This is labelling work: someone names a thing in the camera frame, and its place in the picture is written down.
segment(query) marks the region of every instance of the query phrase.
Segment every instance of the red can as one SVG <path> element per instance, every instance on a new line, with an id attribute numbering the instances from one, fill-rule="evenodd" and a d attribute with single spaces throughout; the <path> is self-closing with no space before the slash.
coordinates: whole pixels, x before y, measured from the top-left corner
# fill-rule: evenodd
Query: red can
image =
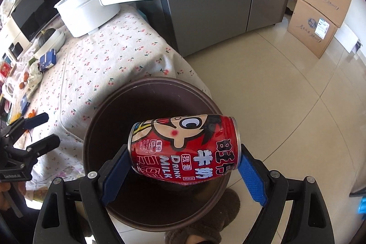
<path id="1" fill-rule="evenodd" d="M 182 185 L 221 177 L 241 158 L 236 121 L 222 115 L 137 122 L 128 149 L 137 173 Z"/>

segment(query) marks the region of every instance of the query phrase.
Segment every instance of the tile floor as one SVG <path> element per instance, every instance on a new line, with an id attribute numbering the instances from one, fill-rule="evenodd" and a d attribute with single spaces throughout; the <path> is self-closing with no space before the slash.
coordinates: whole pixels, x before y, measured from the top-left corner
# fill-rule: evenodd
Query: tile floor
<path id="1" fill-rule="evenodd" d="M 321 59 L 282 23 L 211 46 L 187 57 L 211 90 L 222 113 L 237 120 L 242 142 L 269 169 L 288 178 L 314 176 L 332 220 L 335 241 L 347 244 L 361 224 L 366 186 L 366 67 L 333 39 Z M 223 244 L 242 243 L 260 211 L 238 172 L 229 187 L 241 209 L 222 231 Z M 273 244 L 279 244 L 291 204 L 287 203 Z M 118 225 L 127 244 L 162 244 L 163 233 Z"/>

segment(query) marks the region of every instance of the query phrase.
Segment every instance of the white electric pot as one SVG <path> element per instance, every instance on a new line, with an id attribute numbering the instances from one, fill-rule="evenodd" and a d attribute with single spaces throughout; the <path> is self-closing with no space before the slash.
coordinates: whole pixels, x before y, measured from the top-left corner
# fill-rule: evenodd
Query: white electric pot
<path id="1" fill-rule="evenodd" d="M 92 34 L 120 11 L 121 2 L 135 0 L 60 0 L 54 7 L 74 37 Z"/>

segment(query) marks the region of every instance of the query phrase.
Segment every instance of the blue gripper pad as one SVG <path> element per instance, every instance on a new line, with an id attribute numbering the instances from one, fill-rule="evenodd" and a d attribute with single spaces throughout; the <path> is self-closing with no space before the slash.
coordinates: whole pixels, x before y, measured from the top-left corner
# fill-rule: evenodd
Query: blue gripper pad
<path id="1" fill-rule="evenodd" d="M 358 214 L 365 214 L 365 213 L 366 213 L 366 197 L 363 197 L 358 207 Z"/>
<path id="2" fill-rule="evenodd" d="M 103 184 L 103 195 L 101 201 L 103 206 L 106 206 L 111 201 L 116 199 L 119 189 L 122 186 L 124 179 L 131 168 L 131 160 L 129 158 L 128 150 L 120 156 L 114 168 L 111 170 L 109 176 Z"/>
<path id="3" fill-rule="evenodd" d="M 259 204 L 264 207 L 268 200 L 265 192 L 264 182 L 254 166 L 244 155 L 242 155 L 242 161 L 238 167 L 238 170 L 253 200 L 259 202 Z"/>
<path id="4" fill-rule="evenodd" d="M 48 114 L 43 112 L 32 118 L 26 118 L 24 121 L 23 129 L 33 129 L 48 121 Z"/>

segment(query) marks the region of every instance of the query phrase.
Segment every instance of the pumpkin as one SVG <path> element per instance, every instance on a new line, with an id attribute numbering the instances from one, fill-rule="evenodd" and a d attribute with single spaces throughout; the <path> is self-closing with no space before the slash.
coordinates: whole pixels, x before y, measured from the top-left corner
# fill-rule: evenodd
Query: pumpkin
<path id="1" fill-rule="evenodd" d="M 54 34 L 55 31 L 56 29 L 54 28 L 42 30 L 41 36 L 38 39 L 38 46 L 41 48 L 44 45 L 44 43 L 47 42 L 47 40 Z"/>

